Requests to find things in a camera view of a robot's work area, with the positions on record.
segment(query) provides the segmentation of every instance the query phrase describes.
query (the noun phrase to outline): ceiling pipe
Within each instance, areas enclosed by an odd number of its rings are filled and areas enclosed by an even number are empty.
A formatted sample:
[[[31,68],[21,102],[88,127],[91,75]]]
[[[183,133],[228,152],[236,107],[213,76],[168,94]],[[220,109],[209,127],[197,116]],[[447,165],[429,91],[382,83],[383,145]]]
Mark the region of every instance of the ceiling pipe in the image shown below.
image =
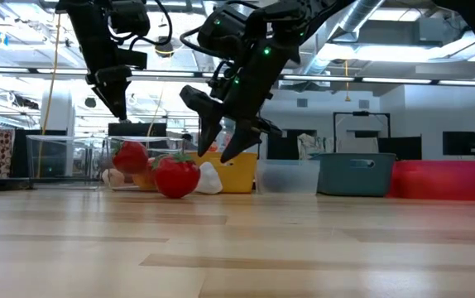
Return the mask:
[[[353,39],[352,41],[357,41],[359,29],[384,2],[385,0],[357,0],[354,2],[344,16],[341,17],[336,29],[329,34],[326,42],[335,38],[343,38],[344,36],[348,36],[348,39]],[[321,58],[325,56],[325,51],[324,47],[319,50],[312,61],[303,68],[303,75],[321,75],[325,71],[331,62]]]

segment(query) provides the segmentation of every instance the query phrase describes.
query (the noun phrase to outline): gray storage bin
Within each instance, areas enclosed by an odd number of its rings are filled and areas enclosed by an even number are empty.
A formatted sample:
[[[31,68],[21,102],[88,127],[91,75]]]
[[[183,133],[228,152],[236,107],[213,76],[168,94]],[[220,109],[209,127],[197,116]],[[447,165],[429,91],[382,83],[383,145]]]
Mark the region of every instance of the gray storage bin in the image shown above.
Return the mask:
[[[382,197],[390,189],[396,155],[324,153],[311,159],[320,161],[319,193]]]

